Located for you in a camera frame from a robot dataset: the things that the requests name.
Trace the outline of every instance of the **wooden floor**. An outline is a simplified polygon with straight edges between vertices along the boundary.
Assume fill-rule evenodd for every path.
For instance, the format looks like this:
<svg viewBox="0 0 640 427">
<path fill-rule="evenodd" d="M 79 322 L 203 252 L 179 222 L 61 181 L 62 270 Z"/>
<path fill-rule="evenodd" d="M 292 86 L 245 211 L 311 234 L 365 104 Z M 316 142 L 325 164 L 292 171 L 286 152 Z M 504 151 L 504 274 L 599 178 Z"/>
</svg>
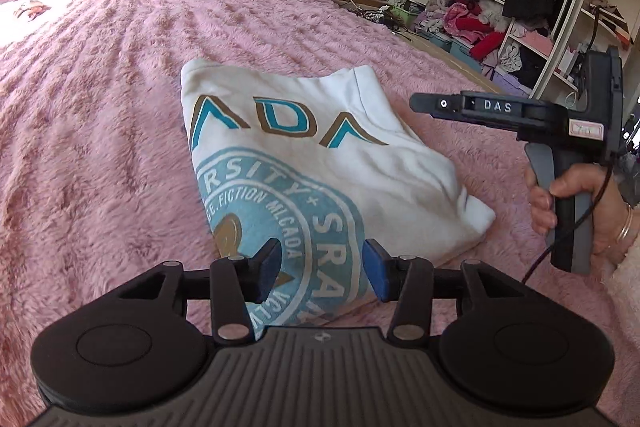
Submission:
<svg viewBox="0 0 640 427">
<path fill-rule="evenodd" d="M 408 44 L 412 45 L 417 50 L 427 52 L 432 57 L 439 58 L 440 60 L 444 61 L 447 66 L 464 74 L 469 80 L 471 80 L 471 82 L 476 84 L 483 91 L 495 92 L 498 94 L 502 93 L 502 90 L 500 90 L 500 88 L 497 87 L 494 83 L 492 83 L 486 77 L 482 76 L 477 71 L 469 68 L 463 62 L 456 60 L 442 48 L 437 47 L 435 44 L 432 44 L 427 39 L 421 36 L 415 34 L 408 34 L 407 36 L 412 40 L 411 42 L 407 41 L 404 37 L 400 37 L 400 39 L 402 39 L 403 41 L 407 41 Z"/>
</svg>

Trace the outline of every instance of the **black cable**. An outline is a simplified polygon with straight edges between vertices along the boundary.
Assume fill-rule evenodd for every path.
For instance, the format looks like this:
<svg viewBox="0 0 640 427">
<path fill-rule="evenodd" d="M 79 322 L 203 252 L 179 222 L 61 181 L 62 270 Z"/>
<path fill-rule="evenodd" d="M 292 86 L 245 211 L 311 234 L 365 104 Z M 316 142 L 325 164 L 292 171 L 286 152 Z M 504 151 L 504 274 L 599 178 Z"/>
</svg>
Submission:
<svg viewBox="0 0 640 427">
<path fill-rule="evenodd" d="M 575 222 L 571 230 L 568 230 L 564 235 L 560 237 L 560 239 L 556 239 L 550 247 L 548 247 L 545 251 L 543 251 L 543 253 L 540 254 L 540 256 L 531 265 L 531 268 L 527 270 L 527 273 L 522 278 L 523 284 L 527 283 L 529 278 L 533 275 L 533 272 L 535 272 L 536 268 L 540 266 L 540 263 L 542 263 L 548 257 L 548 255 L 552 252 L 552 250 L 556 247 L 556 245 L 558 243 L 561 243 L 567 237 L 569 237 L 572 233 L 574 233 L 575 230 L 577 230 L 578 227 L 580 227 L 580 225 L 584 223 L 587 219 L 589 219 L 589 216 L 591 216 L 591 214 L 593 214 L 594 209 L 596 208 L 597 204 L 600 203 L 600 200 L 604 196 L 604 191 L 607 190 L 607 186 L 609 185 L 609 181 L 613 173 L 613 163 L 614 163 L 614 160 L 611 160 L 609 162 L 609 166 L 607 166 L 607 175 L 604 178 L 604 183 L 602 184 L 602 187 L 600 188 L 598 194 L 594 198 L 593 203 L 591 203 L 591 206 L 587 208 L 587 211 L 584 214 L 582 214 L 582 217 Z"/>
<path fill-rule="evenodd" d="M 594 17 L 595 19 L 593 21 L 593 33 L 591 34 L 591 41 L 587 46 L 587 50 L 584 52 L 585 56 L 591 51 L 591 47 L 593 46 L 593 43 L 595 42 L 595 39 L 596 39 L 596 35 L 598 33 L 598 21 L 600 20 L 600 6 L 596 6 L 596 13 L 594 14 Z"/>
</svg>

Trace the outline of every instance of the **teal storage box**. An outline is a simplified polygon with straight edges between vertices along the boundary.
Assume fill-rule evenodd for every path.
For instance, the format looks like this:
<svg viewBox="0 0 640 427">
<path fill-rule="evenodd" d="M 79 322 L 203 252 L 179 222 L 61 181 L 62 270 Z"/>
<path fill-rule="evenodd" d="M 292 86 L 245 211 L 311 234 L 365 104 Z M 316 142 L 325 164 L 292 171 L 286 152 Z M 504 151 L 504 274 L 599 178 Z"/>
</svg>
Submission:
<svg viewBox="0 0 640 427">
<path fill-rule="evenodd" d="M 478 73 L 482 73 L 482 64 L 472 58 L 469 55 L 469 48 L 460 44 L 460 42 L 453 41 L 451 43 L 451 51 L 449 53 L 451 53 L 451 55 L 456 57 L 458 60 L 464 62 L 472 70 L 477 71 Z"/>
<path fill-rule="evenodd" d="M 424 32 L 421 33 L 421 35 L 429 42 L 435 44 L 437 47 L 442 48 L 447 53 L 451 51 L 451 37 L 449 37 L 447 34 Z"/>
</svg>

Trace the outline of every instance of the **sleeve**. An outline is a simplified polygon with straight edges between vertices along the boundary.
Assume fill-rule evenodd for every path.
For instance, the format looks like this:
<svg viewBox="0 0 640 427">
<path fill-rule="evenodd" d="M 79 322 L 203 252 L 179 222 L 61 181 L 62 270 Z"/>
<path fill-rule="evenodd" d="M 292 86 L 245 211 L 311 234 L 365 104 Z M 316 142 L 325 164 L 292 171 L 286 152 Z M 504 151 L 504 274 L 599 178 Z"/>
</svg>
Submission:
<svg viewBox="0 0 640 427">
<path fill-rule="evenodd" d="M 640 235 L 604 284 L 616 306 L 622 330 L 640 349 Z"/>
</svg>

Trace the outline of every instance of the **bed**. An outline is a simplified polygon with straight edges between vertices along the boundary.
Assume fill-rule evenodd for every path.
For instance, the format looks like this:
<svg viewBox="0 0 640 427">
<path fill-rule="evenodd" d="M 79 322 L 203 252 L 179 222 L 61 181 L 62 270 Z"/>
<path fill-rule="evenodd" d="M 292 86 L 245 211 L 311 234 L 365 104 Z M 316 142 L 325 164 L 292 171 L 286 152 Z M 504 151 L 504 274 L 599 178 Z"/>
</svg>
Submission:
<svg viewBox="0 0 640 427">
<path fill-rule="evenodd" d="M 478 257 L 521 277 L 543 241 L 529 226 L 526 158 L 512 134 L 411 112 L 416 90 L 474 89 L 463 76 L 331 0 L 43 0 L 16 20 L 0 0 L 0 425 L 43 409 L 30 346 L 48 324 L 166 259 L 186 269 L 217 256 L 198 195 L 180 108 L 192 58 L 291 76 L 371 65 L 397 114 L 451 158 L 497 213 Z M 459 259 L 451 263 L 455 266 Z M 532 285 L 601 327 L 616 347 L 602 410 L 640 419 L 640 357 L 595 277 L 540 267 Z M 333 325 L 385 328 L 371 303 Z M 434 329 L 454 317 L 434 311 Z M 207 330 L 207 308 L 189 319 Z"/>
</svg>

